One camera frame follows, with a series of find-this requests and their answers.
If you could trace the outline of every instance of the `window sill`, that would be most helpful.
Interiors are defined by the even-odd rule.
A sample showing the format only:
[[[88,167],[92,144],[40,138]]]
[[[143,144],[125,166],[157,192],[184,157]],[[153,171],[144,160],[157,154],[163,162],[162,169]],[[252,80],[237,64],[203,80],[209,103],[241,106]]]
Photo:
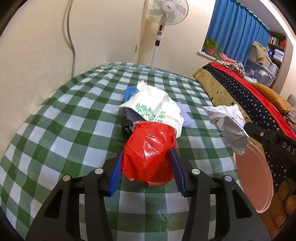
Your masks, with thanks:
[[[206,54],[205,52],[198,51],[197,54],[200,54],[200,55],[202,55],[202,56],[204,56],[204,57],[206,57],[208,59],[211,59],[211,60],[213,60],[213,61],[215,61],[215,62],[217,62],[219,64],[222,64],[221,60],[218,60],[218,59],[216,60],[213,56],[210,56],[210,55]]]

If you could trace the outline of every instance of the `orange pillow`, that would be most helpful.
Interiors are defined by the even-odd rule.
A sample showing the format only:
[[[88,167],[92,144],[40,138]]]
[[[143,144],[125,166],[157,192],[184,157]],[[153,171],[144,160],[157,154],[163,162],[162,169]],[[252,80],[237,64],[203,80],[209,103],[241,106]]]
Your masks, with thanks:
[[[275,91],[269,87],[259,84],[252,83],[256,90],[258,90],[270,103],[272,103],[280,113],[288,113],[293,109],[293,106],[288,101],[280,97]]]

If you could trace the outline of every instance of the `crumpled white paper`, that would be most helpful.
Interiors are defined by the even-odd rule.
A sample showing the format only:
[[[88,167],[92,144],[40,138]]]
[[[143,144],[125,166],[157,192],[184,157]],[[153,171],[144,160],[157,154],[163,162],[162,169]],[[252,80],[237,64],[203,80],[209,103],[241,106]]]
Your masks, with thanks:
[[[159,122],[176,129],[176,137],[181,136],[183,117],[180,108],[165,92],[147,85],[143,80],[137,84],[138,93],[119,108],[127,107],[136,111],[146,121]]]
[[[250,78],[250,77],[248,77],[248,76],[245,76],[244,79],[247,80],[247,81],[250,82],[250,83],[257,83],[257,79]]]
[[[249,136],[244,130],[245,121],[238,105],[203,108],[210,117],[210,123],[218,126],[233,152],[243,155],[249,145]]]

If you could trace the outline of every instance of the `navy blanket with stars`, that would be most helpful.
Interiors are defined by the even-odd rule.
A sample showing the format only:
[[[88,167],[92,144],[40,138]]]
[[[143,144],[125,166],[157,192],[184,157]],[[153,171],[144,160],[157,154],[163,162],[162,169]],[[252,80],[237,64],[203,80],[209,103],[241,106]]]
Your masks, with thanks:
[[[210,64],[203,67],[231,94],[233,99],[244,109],[244,111],[249,115],[251,121],[269,131],[281,131],[275,119],[270,115],[268,110],[261,104],[260,101],[247,90],[243,85],[236,81],[233,77],[229,76],[227,73],[214,68]],[[266,150],[266,160],[269,164],[271,174],[274,182],[274,191],[277,192],[281,183],[286,178],[286,166],[277,160],[272,154],[268,153]]]

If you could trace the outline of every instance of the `crumpled tissue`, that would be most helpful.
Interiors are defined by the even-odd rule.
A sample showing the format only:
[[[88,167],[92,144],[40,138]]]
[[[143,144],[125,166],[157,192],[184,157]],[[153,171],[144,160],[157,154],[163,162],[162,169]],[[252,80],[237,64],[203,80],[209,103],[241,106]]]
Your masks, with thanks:
[[[243,155],[249,145],[249,135],[244,130],[245,121],[238,105],[203,108],[210,117],[210,123],[218,126],[233,152]]]

